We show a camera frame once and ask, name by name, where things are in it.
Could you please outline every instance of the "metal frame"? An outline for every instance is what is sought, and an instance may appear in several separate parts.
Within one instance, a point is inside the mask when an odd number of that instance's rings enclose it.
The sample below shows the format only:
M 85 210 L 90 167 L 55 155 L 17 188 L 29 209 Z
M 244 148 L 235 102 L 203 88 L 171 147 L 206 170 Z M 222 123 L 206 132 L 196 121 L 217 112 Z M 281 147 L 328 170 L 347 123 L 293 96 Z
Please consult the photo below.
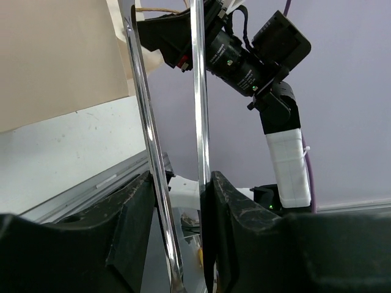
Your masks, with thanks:
M 198 175 L 200 196 L 211 180 L 209 163 L 209 113 L 206 90 L 205 22 L 203 0 L 190 3 L 191 42 L 194 71 L 195 128 L 197 133 Z
M 126 42 L 133 72 L 134 87 L 143 127 L 145 145 L 147 147 L 150 171 L 153 175 L 155 192 L 158 202 L 159 220 L 161 224 L 164 248 L 171 292 L 186 292 L 183 285 L 182 259 L 175 231 L 174 218 L 169 198 L 169 188 L 164 171 L 163 156 L 159 144 L 158 133 L 153 116 L 147 74 L 141 52 L 139 34 L 137 31 L 136 8 L 134 0 L 119 0 L 123 27 L 126 32 Z

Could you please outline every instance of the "gray wall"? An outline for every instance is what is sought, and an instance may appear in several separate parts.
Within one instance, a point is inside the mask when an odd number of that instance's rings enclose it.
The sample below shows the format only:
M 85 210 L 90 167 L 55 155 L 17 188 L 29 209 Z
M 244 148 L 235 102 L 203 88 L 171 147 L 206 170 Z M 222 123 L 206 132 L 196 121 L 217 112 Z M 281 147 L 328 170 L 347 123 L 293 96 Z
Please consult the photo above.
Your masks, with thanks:
M 184 6 L 181 0 L 142 5 Z M 251 39 L 285 0 L 245 5 Z M 391 197 L 391 1 L 293 0 L 289 18 L 312 43 L 287 81 L 312 148 L 318 203 Z M 241 35 L 243 17 L 237 12 L 234 19 Z M 178 174 L 197 179 L 192 73 L 163 66 L 149 80 L 163 149 Z M 236 187 L 273 183 L 258 114 L 246 109 L 249 99 L 210 74 L 208 94 L 213 170 Z

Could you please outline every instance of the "chrome pole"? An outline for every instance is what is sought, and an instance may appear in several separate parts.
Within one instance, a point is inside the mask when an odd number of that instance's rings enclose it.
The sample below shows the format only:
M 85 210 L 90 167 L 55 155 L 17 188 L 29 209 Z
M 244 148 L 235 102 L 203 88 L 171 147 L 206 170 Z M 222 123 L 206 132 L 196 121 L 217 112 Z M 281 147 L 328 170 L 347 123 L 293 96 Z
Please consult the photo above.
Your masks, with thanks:
M 183 285 L 182 259 L 175 231 L 174 218 L 169 198 L 169 188 L 164 171 L 163 156 L 153 116 L 147 75 L 141 53 L 141 45 L 136 22 L 134 0 L 119 0 L 123 27 L 126 32 L 130 63 L 133 71 L 134 87 L 139 103 L 141 124 L 148 151 L 150 171 L 153 175 L 155 192 L 159 207 L 159 220 L 166 252 L 167 268 L 171 293 L 186 292 Z
M 203 0 L 190 3 L 191 42 L 194 71 L 195 128 L 197 134 L 199 192 L 202 196 L 211 180 L 209 164 L 209 114 L 205 69 L 205 22 Z

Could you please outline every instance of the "black camera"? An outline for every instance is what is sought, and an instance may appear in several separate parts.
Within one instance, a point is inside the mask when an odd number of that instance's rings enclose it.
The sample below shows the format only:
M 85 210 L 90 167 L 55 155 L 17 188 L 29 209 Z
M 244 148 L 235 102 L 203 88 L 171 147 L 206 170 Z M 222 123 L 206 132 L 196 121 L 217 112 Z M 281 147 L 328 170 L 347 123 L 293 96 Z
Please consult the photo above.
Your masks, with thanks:
M 280 83 L 308 55 L 311 45 L 279 11 L 258 31 L 250 44 L 247 9 L 241 5 L 236 10 L 244 14 L 245 48 L 233 32 L 234 12 L 226 14 L 220 0 L 204 1 L 206 68 L 243 96 L 253 96 L 254 102 L 249 109 L 257 108 L 262 112 L 274 107 L 271 119 L 277 117 L 276 123 L 285 122 L 290 116 L 288 105 L 269 93 L 273 84 Z M 150 51 L 159 49 L 165 63 L 172 68 L 192 70 L 189 9 L 177 15 L 138 21 L 137 26 L 143 47 Z

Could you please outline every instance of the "cable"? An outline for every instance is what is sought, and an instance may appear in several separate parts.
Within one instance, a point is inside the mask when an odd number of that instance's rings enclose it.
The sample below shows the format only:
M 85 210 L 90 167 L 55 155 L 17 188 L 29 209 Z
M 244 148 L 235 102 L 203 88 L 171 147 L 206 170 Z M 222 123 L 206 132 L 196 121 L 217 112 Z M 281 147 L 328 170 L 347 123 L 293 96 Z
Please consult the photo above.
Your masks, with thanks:
M 237 11 L 237 10 L 241 11 L 244 15 L 243 42 L 246 46 L 246 49 L 251 52 L 253 50 L 253 47 L 251 47 L 249 37 L 247 36 L 247 24 L 249 22 L 249 11 L 243 5 L 240 5 L 234 11 Z M 228 15 L 227 24 L 224 26 L 225 32 L 228 33 L 229 35 L 233 35 L 232 15 L 233 15 L 234 11 Z
M 180 11 L 167 9 L 167 8 L 136 8 L 136 12 L 144 12 L 144 11 L 159 11 L 159 12 L 170 12 L 174 14 L 181 13 Z
M 302 138 L 302 144 L 303 149 L 307 147 L 307 144 L 305 143 L 304 136 L 301 135 Z M 308 180 L 310 183 L 310 195 L 311 195 L 311 211 L 316 214 L 316 196 L 315 196 L 315 183 L 313 180 L 313 172 L 312 172 L 312 165 L 309 154 L 305 154 L 305 164 L 307 165 L 307 171 L 308 171 Z
M 284 16 L 288 15 L 289 7 L 291 7 L 291 2 L 292 2 L 291 0 L 287 0 L 287 2 L 285 3 L 285 8 L 283 10 Z

